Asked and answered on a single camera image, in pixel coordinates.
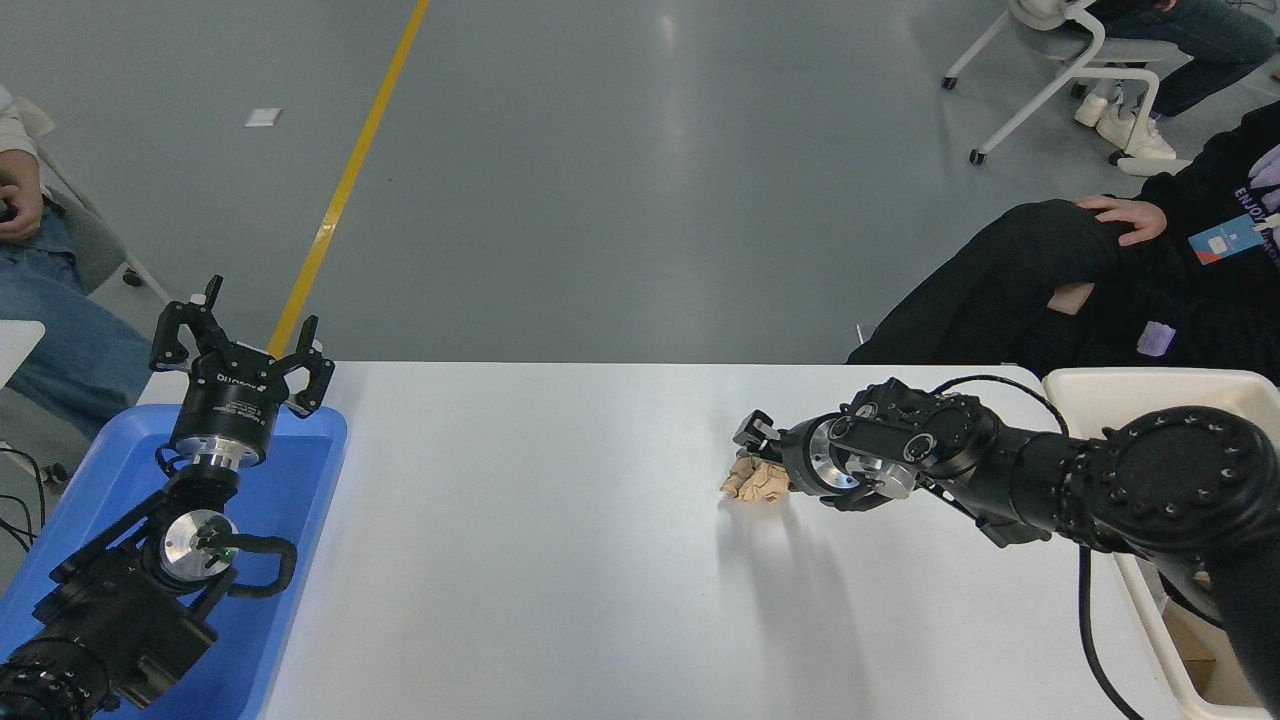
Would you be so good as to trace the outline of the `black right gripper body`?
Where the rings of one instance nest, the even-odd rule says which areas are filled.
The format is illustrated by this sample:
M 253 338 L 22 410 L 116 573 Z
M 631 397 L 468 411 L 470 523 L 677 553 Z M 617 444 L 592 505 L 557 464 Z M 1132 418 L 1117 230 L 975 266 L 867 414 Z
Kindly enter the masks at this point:
M 788 474 L 790 484 L 795 492 L 803 492 L 815 497 L 827 496 L 828 489 L 822 484 L 812 460 L 812 441 L 815 432 L 828 420 L 828 415 L 819 415 L 783 433 L 783 466 Z

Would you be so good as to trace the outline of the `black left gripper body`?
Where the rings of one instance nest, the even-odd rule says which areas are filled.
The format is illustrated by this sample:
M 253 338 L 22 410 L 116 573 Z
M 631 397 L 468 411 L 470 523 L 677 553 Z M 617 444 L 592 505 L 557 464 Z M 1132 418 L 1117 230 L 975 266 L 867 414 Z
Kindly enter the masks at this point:
M 244 345 L 198 356 L 189 387 L 172 432 L 179 451 L 192 451 L 212 438 L 241 443 L 250 451 L 268 450 L 280 406 L 288 395 L 274 359 Z

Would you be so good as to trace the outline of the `person's hand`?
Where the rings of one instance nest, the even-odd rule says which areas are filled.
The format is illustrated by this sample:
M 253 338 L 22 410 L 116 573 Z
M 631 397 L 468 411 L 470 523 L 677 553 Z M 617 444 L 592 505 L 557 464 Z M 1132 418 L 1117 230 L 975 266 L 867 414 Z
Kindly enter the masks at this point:
M 1108 195 L 1073 200 L 1079 209 L 1094 213 L 1094 219 L 1112 231 L 1121 231 L 1117 243 L 1130 247 L 1157 238 L 1169 228 L 1165 211 L 1157 205 Z
M 41 227 L 44 195 L 35 155 L 19 149 L 1 152 L 1 197 L 15 215 L 1 224 L 4 243 L 27 243 Z

